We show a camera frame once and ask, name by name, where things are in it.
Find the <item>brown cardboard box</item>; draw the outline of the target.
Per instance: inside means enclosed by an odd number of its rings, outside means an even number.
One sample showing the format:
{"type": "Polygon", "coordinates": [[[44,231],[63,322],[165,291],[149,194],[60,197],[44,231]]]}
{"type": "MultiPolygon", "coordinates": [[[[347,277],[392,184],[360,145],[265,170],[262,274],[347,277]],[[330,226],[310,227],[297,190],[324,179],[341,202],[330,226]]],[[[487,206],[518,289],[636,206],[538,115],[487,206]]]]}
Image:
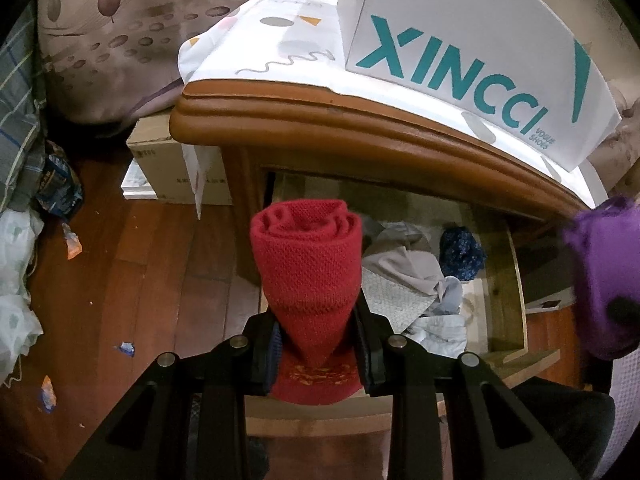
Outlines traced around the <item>brown cardboard box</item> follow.
{"type": "Polygon", "coordinates": [[[191,179],[203,190],[202,205],[230,206],[224,162],[219,148],[188,148],[195,159],[184,159],[184,146],[169,133],[170,110],[140,118],[127,140],[127,146],[155,196],[166,203],[196,203],[191,179]]]}

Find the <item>wooden nightstand drawer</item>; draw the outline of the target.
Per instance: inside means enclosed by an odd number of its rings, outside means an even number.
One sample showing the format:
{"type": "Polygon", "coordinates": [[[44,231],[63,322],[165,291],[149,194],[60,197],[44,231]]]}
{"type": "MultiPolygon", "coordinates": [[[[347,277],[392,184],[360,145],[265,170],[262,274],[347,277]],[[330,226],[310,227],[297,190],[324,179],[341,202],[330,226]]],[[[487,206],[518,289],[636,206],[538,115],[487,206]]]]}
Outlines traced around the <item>wooden nightstand drawer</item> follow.
{"type": "Polygon", "coordinates": [[[452,200],[334,179],[278,174],[271,197],[341,198],[363,215],[370,244],[384,238],[381,249],[400,244],[429,252],[439,262],[439,242],[446,231],[462,226],[486,254],[472,280],[457,282],[450,274],[442,286],[422,294],[373,270],[362,274],[370,309],[429,352],[454,358],[478,354],[514,387],[559,361],[552,348],[536,351],[528,341],[525,298],[509,219],[499,211],[452,200]]]}

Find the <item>orange blue wrapper on floor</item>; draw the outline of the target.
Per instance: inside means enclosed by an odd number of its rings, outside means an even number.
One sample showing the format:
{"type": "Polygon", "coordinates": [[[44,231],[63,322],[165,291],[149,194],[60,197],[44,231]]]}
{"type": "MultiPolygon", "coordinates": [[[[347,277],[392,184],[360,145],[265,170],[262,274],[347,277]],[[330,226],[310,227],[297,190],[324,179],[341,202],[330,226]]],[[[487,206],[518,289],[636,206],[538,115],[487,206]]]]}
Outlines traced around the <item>orange blue wrapper on floor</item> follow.
{"type": "Polygon", "coordinates": [[[58,404],[51,378],[48,375],[43,377],[40,388],[40,399],[47,413],[52,413],[56,408],[56,404],[58,404]]]}

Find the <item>brown wooden nightstand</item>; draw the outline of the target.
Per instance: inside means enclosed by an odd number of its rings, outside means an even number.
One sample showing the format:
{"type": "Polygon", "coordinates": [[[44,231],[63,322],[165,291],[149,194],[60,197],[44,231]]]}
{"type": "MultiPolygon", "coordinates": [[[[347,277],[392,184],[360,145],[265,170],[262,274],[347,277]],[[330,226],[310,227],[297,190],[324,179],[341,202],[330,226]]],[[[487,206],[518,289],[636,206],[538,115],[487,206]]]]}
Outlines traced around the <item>brown wooden nightstand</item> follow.
{"type": "Polygon", "coordinates": [[[236,272],[254,285],[260,278],[250,220],[270,202],[275,171],[462,200],[547,228],[587,207],[541,171],[459,130],[306,84],[191,82],[171,112],[169,131],[180,143],[220,149],[232,197],[236,272]]]}

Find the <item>purple satin garment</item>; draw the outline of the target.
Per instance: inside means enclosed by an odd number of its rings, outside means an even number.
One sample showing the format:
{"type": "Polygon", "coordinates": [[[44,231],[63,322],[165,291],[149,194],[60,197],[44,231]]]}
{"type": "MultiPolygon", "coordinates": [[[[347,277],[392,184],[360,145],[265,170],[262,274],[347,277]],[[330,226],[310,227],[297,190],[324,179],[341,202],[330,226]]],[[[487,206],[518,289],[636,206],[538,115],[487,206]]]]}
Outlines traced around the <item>purple satin garment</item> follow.
{"type": "Polygon", "coordinates": [[[576,214],[563,231],[573,260],[580,342],[602,360],[639,347],[639,206],[617,196],[576,214]]]}

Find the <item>pale grey small garment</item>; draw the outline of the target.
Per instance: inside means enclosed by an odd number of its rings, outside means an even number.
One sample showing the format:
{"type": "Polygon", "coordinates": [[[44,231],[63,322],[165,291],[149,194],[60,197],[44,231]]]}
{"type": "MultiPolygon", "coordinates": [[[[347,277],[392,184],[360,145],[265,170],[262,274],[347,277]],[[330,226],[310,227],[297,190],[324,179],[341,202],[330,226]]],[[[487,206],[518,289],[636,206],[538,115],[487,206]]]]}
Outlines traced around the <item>pale grey small garment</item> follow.
{"type": "Polygon", "coordinates": [[[463,299],[461,282],[454,276],[444,278],[442,298],[436,299],[404,335],[435,356],[455,359],[468,342],[466,323],[460,313],[463,299]]]}

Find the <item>white flat box on floor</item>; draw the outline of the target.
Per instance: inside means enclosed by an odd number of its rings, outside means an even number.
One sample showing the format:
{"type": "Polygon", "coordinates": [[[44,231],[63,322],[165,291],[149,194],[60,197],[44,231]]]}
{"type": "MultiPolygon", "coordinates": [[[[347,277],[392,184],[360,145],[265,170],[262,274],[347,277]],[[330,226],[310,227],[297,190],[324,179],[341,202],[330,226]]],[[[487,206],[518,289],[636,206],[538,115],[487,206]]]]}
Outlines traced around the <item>white flat box on floor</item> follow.
{"type": "Polygon", "coordinates": [[[138,162],[133,159],[120,184],[125,200],[156,200],[157,196],[149,184],[138,162]]]}

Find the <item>beige grey garment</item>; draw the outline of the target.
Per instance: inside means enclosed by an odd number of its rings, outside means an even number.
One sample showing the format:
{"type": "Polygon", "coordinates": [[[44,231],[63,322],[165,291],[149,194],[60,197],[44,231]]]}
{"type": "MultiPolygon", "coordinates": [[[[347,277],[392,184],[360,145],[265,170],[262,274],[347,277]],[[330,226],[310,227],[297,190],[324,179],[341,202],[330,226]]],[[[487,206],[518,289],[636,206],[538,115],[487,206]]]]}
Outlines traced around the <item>beige grey garment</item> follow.
{"type": "Polygon", "coordinates": [[[407,222],[373,222],[361,259],[361,289],[371,312],[404,332],[446,295],[446,280],[422,230],[407,222]]]}

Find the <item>white patterned table cover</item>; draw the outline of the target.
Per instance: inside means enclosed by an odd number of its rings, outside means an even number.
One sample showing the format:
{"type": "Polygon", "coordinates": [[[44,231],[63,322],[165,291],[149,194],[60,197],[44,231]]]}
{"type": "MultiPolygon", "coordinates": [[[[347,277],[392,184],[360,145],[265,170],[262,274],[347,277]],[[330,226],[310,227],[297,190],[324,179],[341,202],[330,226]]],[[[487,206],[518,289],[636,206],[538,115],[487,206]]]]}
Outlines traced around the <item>white patterned table cover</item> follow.
{"type": "Polygon", "coordinates": [[[402,32],[366,19],[371,67],[346,70],[337,0],[250,0],[178,53],[184,82],[264,80],[306,84],[397,108],[495,145],[574,192],[589,207],[606,199],[590,162],[567,171],[551,158],[554,106],[469,50],[423,29],[402,32]]]}

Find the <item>white XINCCI shoe box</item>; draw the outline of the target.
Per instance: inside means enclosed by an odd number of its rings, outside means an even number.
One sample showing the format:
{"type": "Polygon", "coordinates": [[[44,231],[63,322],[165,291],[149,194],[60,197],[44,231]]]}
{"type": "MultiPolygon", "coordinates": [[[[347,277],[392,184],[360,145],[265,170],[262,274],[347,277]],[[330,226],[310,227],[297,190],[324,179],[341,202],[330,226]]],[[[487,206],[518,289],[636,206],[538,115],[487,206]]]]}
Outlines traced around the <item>white XINCCI shoe box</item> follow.
{"type": "Polygon", "coordinates": [[[581,164],[620,123],[590,56],[541,0],[337,0],[345,67],[467,110],[581,164]]]}

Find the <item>dark blue sparkly garment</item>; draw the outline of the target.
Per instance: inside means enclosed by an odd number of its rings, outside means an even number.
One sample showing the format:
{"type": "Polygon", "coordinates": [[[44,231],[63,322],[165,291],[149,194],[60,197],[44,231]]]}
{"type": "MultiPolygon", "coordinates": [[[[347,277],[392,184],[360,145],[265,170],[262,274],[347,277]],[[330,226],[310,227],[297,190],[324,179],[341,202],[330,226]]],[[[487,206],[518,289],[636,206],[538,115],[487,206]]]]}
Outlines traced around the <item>dark blue sparkly garment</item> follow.
{"type": "Polygon", "coordinates": [[[484,269],[486,254],[465,226],[448,226],[439,240],[439,265],[442,274],[469,282],[484,269]]]}

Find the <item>red knitted garment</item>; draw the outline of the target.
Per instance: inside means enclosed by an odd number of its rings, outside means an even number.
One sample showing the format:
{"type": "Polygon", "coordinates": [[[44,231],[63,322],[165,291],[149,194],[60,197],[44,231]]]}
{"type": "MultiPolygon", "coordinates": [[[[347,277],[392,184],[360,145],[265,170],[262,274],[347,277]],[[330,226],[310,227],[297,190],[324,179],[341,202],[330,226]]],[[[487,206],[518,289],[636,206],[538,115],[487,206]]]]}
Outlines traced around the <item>red knitted garment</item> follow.
{"type": "Polygon", "coordinates": [[[361,286],[361,220],[342,200],[288,200],[250,222],[262,290],[280,324],[271,395],[329,405],[361,388],[347,327],[361,286]]]}

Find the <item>grey plaid blanket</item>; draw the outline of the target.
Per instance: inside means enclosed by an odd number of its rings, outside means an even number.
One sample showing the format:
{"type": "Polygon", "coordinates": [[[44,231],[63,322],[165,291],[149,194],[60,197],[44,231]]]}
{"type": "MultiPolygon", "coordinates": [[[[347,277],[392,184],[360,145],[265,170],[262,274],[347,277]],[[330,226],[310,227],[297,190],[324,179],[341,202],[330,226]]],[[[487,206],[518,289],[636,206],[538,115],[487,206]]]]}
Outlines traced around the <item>grey plaid blanket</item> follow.
{"type": "Polygon", "coordinates": [[[23,211],[37,192],[46,150],[46,104],[37,3],[26,6],[1,47],[1,208],[23,211]]]}

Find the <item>white leaf-print sheet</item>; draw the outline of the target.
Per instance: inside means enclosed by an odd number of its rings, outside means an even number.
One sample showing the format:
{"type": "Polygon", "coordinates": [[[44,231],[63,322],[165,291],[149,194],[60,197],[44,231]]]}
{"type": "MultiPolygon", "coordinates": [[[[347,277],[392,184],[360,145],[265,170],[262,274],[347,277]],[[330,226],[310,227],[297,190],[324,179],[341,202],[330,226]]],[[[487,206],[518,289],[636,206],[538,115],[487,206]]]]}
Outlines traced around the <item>white leaf-print sheet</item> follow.
{"type": "Polygon", "coordinates": [[[6,208],[1,214],[1,382],[13,373],[21,356],[43,334],[30,308],[26,278],[43,222],[30,208],[6,208]]]}

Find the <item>dark blue snack bag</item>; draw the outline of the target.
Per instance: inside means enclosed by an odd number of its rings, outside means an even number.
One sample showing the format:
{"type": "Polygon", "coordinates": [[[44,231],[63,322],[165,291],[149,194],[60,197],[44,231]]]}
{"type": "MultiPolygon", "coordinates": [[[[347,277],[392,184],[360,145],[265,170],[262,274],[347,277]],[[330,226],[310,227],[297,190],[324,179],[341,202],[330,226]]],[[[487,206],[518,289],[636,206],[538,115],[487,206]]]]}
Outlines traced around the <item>dark blue snack bag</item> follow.
{"type": "Polygon", "coordinates": [[[84,188],[58,144],[47,140],[44,154],[46,158],[32,203],[47,217],[68,223],[84,203],[84,188]]]}

